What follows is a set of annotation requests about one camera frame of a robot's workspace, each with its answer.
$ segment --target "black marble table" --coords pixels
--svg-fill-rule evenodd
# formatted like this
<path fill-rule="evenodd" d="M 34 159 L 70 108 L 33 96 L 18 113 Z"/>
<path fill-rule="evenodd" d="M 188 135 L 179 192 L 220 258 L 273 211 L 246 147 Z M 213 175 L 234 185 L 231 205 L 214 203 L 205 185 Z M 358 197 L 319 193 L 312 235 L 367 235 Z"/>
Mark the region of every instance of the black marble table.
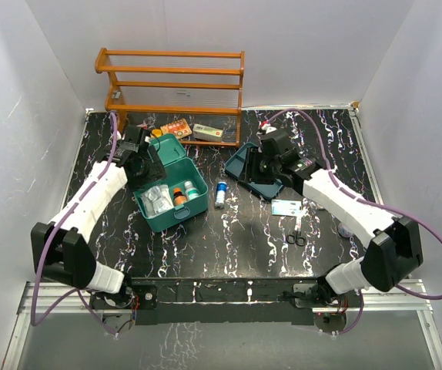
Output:
<path fill-rule="evenodd" d="M 258 143 L 260 121 L 276 111 L 244 111 L 242 142 Z M 353 190 L 373 199 L 367 172 L 347 109 L 307 111 L 317 122 L 326 144 L 327 156 L 339 178 Z M 185 118 L 189 124 L 224 126 L 223 117 L 173 114 L 136 114 L 132 124 L 159 127 Z M 79 189 L 92 168 L 95 155 L 111 142 L 108 113 L 91 113 L 86 123 L 67 200 Z M 288 113 L 275 125 L 283 127 L 305 154 L 316 154 L 313 127 L 300 115 Z M 226 161 L 235 149 L 186 147 L 210 188 L 209 209 L 192 219 L 153 233 L 142 217 L 133 195 L 120 190 L 96 224 L 89 242 L 97 259 L 133 277 L 163 278 L 277 278 L 317 277 L 332 266 L 363 254 L 356 238 L 343 239 L 337 233 L 339 221 L 325 210 L 304 200 L 302 231 L 305 247 L 284 242 L 294 228 L 294 217 L 271 215 L 270 203 L 261 200 L 224 173 Z M 228 183 L 226 205 L 214 208 L 216 179 Z M 291 189 L 283 189 L 280 200 L 300 200 Z"/>

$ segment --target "wooden rack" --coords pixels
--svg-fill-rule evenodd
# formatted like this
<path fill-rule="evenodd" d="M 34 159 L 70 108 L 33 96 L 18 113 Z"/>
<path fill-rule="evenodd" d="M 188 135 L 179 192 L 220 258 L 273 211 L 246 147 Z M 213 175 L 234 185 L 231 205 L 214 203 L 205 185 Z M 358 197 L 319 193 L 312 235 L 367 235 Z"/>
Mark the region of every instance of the wooden rack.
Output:
<path fill-rule="evenodd" d="M 239 68 L 192 68 L 192 67 L 154 67 L 154 66 L 114 66 L 110 56 L 155 56 L 155 57 L 189 57 L 189 58 L 212 58 L 212 59 L 239 59 Z M 235 143 L 214 143 L 209 141 L 187 141 L 183 144 L 203 146 L 234 146 L 240 145 L 240 127 L 242 114 L 242 88 L 244 70 L 244 52 L 158 52 L 158 51 L 135 51 L 135 50 L 107 50 L 102 48 L 95 61 L 97 73 L 107 72 L 109 77 L 109 91 L 105 99 L 105 109 L 115 110 L 119 114 L 119 130 L 122 131 L 126 122 L 128 112 L 151 112 L 151 113 L 192 113 L 192 114 L 213 114 L 223 116 L 236 116 L 236 142 Z M 194 83 L 194 82 L 145 82 L 130 79 L 119 80 L 117 72 L 124 73 L 167 73 L 181 75 L 216 75 L 216 76 L 239 76 L 239 82 L 235 84 L 222 83 Z M 156 87 L 171 89 L 217 89 L 217 90 L 238 90 L 237 108 L 222 108 L 208 106 L 154 106 L 127 104 L 126 96 L 122 87 Z"/>

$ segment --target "scissors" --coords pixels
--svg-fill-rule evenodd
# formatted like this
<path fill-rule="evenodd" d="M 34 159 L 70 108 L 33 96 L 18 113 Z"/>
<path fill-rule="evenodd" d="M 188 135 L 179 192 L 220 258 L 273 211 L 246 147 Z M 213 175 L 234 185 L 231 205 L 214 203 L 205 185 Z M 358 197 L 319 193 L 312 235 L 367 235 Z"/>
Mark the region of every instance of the scissors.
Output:
<path fill-rule="evenodd" d="M 298 247 L 305 247 L 306 239 L 301 234 L 301 219 L 303 217 L 303 210 L 296 216 L 295 230 L 292 234 L 286 235 L 286 242 L 288 244 L 296 244 Z"/>

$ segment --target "robotic arm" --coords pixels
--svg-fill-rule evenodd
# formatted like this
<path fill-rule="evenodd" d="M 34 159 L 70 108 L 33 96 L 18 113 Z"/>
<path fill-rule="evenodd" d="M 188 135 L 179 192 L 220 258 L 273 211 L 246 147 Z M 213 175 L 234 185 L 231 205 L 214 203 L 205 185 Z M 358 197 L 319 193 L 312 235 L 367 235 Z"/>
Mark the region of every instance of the robotic arm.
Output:
<path fill-rule="evenodd" d="M 149 141 L 148 130 L 127 126 L 108 170 L 103 172 L 110 153 L 93 165 L 84 184 L 62 211 L 48 224 L 37 223 L 33 227 L 35 271 L 54 226 L 72 209 L 50 244 L 42 276 L 78 289 L 100 291 L 117 304 L 129 301 L 129 277 L 96 261 L 88 242 L 96 221 L 119 189 L 127 184 L 135 191 L 166 178 L 156 149 Z"/>
<path fill-rule="evenodd" d="M 386 292 L 423 263 L 416 222 L 357 202 L 361 195 L 331 179 L 319 160 L 301 157 L 284 130 L 265 125 L 263 131 L 260 148 L 247 152 L 242 178 L 255 183 L 281 180 L 345 223 L 367 249 L 363 257 L 331 268 L 318 279 L 322 289 L 309 294 L 331 302 L 353 289 L 373 286 Z"/>

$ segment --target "teal box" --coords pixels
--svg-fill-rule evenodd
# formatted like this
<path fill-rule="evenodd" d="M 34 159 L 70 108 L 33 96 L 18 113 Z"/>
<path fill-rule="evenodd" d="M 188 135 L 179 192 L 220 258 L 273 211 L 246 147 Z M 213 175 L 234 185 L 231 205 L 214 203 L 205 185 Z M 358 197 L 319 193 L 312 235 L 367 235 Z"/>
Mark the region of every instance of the teal box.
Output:
<path fill-rule="evenodd" d="M 141 200 L 141 194 L 147 189 L 135 191 L 134 196 L 136 197 L 142 215 L 147 220 L 152 231 L 159 233 L 168 227 L 177 225 L 207 210 L 209 198 L 207 197 L 206 181 L 204 181 L 200 175 L 194 162 L 186 156 L 185 148 L 177 140 L 175 135 L 167 133 L 158 139 L 152 140 L 151 144 L 156 148 L 166 171 L 166 179 L 151 184 L 151 186 L 166 183 L 168 185 L 169 195 L 173 199 L 173 189 L 179 187 L 185 195 L 184 184 L 186 181 L 192 181 L 194 187 L 197 188 L 200 194 L 197 198 L 187 200 L 184 204 L 180 204 L 162 214 L 147 217 Z"/>

